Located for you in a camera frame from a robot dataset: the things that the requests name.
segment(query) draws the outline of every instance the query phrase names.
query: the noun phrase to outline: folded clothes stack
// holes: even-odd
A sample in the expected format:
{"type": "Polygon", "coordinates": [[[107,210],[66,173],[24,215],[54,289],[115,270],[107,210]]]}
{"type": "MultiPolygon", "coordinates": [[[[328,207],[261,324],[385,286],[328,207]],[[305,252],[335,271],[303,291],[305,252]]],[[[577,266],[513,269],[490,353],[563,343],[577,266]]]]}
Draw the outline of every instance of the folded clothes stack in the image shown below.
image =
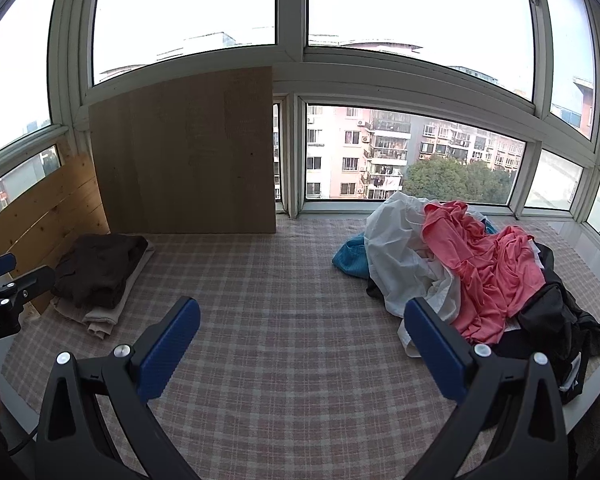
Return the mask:
{"type": "MultiPolygon", "coordinates": [[[[600,323],[565,289],[551,249],[518,226],[497,232],[463,202],[396,192],[333,263],[368,279],[367,293],[394,316],[422,297],[472,344],[504,357],[544,352],[564,403],[582,392],[589,357],[600,354],[600,323]]],[[[398,336],[419,357],[404,321],[398,336]]]]}
{"type": "Polygon", "coordinates": [[[55,309],[103,339],[117,325],[138,275],[154,253],[142,236],[83,235],[56,266],[55,309]]]}

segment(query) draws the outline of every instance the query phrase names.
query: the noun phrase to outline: sky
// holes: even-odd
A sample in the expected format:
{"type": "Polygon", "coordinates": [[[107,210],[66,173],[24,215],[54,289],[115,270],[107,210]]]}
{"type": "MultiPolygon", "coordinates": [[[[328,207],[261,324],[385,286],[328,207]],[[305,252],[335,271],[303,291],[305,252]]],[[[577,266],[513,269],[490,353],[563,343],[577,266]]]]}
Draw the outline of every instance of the sky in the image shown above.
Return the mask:
{"type": "MultiPolygon", "coordinates": [[[[0,22],[0,147],[48,118],[46,42],[53,0],[16,0],[0,22]]],[[[582,0],[549,0],[554,97],[580,111],[573,77],[593,80],[582,0]]],[[[274,42],[275,0],[97,0],[94,74],[156,61],[193,36],[225,32],[239,43],[274,42]]],[[[495,77],[531,98],[533,39],[528,0],[309,0],[309,33],[421,46],[421,59],[495,77]]]]}

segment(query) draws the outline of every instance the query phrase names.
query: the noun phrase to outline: black cable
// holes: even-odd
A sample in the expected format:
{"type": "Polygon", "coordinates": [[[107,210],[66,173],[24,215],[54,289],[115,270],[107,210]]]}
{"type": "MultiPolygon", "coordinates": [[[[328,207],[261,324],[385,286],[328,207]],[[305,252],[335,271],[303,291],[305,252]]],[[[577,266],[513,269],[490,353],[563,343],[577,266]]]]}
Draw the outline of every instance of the black cable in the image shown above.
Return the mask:
{"type": "Polygon", "coordinates": [[[21,442],[19,443],[16,447],[14,447],[13,449],[10,449],[7,451],[9,456],[13,456],[15,455],[17,452],[22,451],[22,449],[29,443],[32,441],[33,437],[35,436],[35,434],[38,432],[38,427],[36,426],[35,428],[33,428],[33,431],[31,431],[31,433],[29,433],[27,435],[27,437],[21,442]]]}

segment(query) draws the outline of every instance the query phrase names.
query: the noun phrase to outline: green foliage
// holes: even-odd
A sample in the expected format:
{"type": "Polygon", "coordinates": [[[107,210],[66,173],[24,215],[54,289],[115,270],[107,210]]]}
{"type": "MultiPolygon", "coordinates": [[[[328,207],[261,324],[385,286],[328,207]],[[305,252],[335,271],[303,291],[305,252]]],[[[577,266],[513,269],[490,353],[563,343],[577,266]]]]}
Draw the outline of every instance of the green foliage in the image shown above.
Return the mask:
{"type": "Polygon", "coordinates": [[[452,158],[432,156],[407,168],[402,184],[406,194],[438,199],[441,202],[506,204],[516,173],[490,170],[481,161],[463,164],[452,158]]]}

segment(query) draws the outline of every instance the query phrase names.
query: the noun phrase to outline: folded gray garment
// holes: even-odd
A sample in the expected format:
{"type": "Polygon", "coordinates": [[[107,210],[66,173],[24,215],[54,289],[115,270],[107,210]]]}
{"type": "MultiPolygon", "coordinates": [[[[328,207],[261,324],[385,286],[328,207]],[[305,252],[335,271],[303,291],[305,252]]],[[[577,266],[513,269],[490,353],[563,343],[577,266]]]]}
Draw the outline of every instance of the folded gray garment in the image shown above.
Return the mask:
{"type": "Polygon", "coordinates": [[[122,299],[114,308],[102,308],[100,306],[82,306],[76,307],[71,301],[64,298],[53,298],[51,304],[62,316],[82,323],[87,327],[87,331],[94,336],[104,339],[104,336],[111,335],[111,330],[118,324],[118,319],[122,310],[125,307],[131,288],[134,286],[136,279],[142,272],[142,268],[146,265],[149,258],[154,254],[155,247],[149,242],[147,248],[142,254],[142,258],[136,265],[134,272],[126,280],[125,291],[122,299]]]}

